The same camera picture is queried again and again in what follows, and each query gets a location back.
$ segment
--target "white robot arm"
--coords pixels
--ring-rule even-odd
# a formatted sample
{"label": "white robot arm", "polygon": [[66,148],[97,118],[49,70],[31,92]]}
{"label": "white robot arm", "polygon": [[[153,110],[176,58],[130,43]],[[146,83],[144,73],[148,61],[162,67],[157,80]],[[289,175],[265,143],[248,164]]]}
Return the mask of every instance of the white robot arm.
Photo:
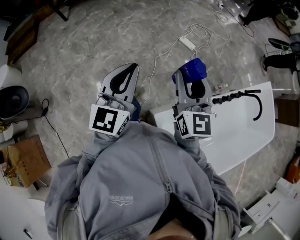
{"label": "white robot arm", "polygon": [[213,135],[211,114],[211,90],[206,79],[195,81],[188,86],[181,69],[175,74],[178,103],[173,107],[174,117],[183,139],[202,139]]}
{"label": "white robot arm", "polygon": [[135,111],[132,100],[138,74],[138,65],[128,63],[104,78],[98,100],[91,107],[90,130],[120,136]]}

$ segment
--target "gray floor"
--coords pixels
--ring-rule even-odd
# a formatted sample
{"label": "gray floor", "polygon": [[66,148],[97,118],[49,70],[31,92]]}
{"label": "gray floor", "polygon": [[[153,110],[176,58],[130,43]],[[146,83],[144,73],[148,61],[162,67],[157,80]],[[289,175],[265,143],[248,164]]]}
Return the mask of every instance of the gray floor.
{"label": "gray floor", "polygon": [[[138,100],[147,97],[149,77],[154,58],[166,51],[193,23],[203,24],[224,38],[228,33],[212,20],[208,0],[89,0],[75,6],[68,22],[53,15],[40,25],[38,42],[18,61],[22,67],[23,84],[32,98],[50,99],[50,122],[59,132],[69,155],[78,155],[92,132],[88,129],[90,105],[95,102],[97,90],[107,73],[130,62],[140,66]],[[248,11],[248,1],[225,1],[235,16]],[[240,89],[271,81],[274,88],[298,92],[295,76],[288,69],[270,69],[264,76],[260,57],[265,52],[267,39],[288,38],[275,27],[271,19],[252,23],[255,37],[249,37],[236,21],[229,18],[225,25],[231,39],[224,41],[213,36],[210,46],[199,51],[206,64],[211,86],[229,84]],[[197,46],[206,45],[208,36],[189,39]],[[152,78],[151,96],[144,111],[175,103],[172,73],[187,60],[191,52],[180,43],[157,60]],[[241,207],[248,206],[270,190],[290,160],[299,130],[276,124],[273,141],[252,156],[247,162],[237,192]],[[65,158],[65,152],[56,134],[45,119],[30,123],[28,134],[38,133],[53,167]],[[224,174],[234,192],[240,179],[243,164]]]}

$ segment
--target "white bucket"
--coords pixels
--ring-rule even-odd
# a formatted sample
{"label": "white bucket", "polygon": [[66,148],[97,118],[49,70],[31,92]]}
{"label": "white bucket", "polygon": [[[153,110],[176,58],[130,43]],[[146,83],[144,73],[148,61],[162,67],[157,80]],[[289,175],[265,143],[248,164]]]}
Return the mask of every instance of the white bucket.
{"label": "white bucket", "polygon": [[3,65],[0,67],[0,89],[20,85],[22,73],[18,69]]}

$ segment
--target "hoodie logo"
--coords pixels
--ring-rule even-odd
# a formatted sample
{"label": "hoodie logo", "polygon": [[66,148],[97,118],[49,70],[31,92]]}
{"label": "hoodie logo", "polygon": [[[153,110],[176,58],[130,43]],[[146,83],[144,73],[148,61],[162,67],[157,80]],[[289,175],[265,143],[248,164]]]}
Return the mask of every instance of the hoodie logo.
{"label": "hoodie logo", "polygon": [[115,196],[115,195],[110,195],[109,200],[111,203],[116,203],[120,207],[125,205],[130,205],[133,203],[133,196]]}

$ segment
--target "person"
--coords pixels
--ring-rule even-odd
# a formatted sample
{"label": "person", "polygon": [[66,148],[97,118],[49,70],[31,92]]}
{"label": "person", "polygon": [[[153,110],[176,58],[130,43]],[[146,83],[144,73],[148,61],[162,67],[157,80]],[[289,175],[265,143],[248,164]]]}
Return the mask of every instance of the person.
{"label": "person", "polygon": [[286,55],[272,55],[262,58],[262,70],[267,73],[268,67],[273,68],[289,68],[292,71],[296,70],[297,56],[294,53]]}
{"label": "person", "polygon": [[45,218],[55,240],[237,239],[240,213],[198,140],[140,121],[119,138],[95,132],[58,166]]}
{"label": "person", "polygon": [[239,15],[244,25],[247,26],[253,21],[259,21],[265,17],[274,17],[282,13],[286,18],[296,20],[299,17],[293,4],[289,2],[278,2],[274,0],[255,0],[246,17]]}

